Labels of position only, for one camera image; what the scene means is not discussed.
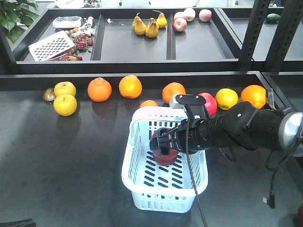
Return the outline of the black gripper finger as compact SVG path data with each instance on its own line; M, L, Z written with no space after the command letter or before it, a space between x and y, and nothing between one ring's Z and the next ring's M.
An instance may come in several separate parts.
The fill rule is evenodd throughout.
M36 227L36 223L31 219L0 223L0 227Z

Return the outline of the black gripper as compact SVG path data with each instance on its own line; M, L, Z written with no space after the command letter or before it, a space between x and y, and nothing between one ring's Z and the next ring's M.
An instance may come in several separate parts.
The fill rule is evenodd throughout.
M164 156L170 155L172 151L186 153L186 144L189 154L211 149L213 138L210 123L210 119L200 119L193 128L189 127L188 133L188 120L182 120L177 128L157 129L151 136L150 149Z

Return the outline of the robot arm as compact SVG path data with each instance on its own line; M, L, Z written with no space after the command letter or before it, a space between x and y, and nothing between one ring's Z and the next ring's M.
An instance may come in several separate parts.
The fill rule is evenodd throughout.
M303 155L303 114L289 108L257 109L250 102L240 102L224 116L182 120L173 129L157 130L150 148L162 155L170 150L196 153L200 150L242 146L249 150L266 148Z

